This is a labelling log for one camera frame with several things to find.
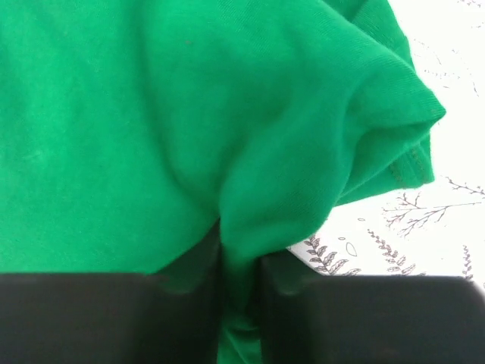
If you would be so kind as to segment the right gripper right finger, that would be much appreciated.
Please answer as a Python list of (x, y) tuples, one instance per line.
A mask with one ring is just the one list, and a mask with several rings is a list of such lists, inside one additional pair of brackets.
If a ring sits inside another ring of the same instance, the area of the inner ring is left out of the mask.
[(288, 252), (259, 277), (266, 363), (483, 364), (484, 298), (463, 278), (323, 276)]

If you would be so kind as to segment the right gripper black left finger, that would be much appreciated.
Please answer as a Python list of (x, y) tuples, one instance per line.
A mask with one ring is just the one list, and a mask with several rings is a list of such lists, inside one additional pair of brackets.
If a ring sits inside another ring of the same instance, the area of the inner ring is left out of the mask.
[(214, 363), (220, 233), (141, 274), (4, 274), (3, 363)]

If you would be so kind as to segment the green t shirt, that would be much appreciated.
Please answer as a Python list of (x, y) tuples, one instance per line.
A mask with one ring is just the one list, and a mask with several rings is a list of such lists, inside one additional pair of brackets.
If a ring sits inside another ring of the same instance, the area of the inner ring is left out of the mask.
[(3, 1), (1, 270), (153, 273), (221, 226), (218, 362), (256, 260), (433, 181), (445, 108), (386, 1)]

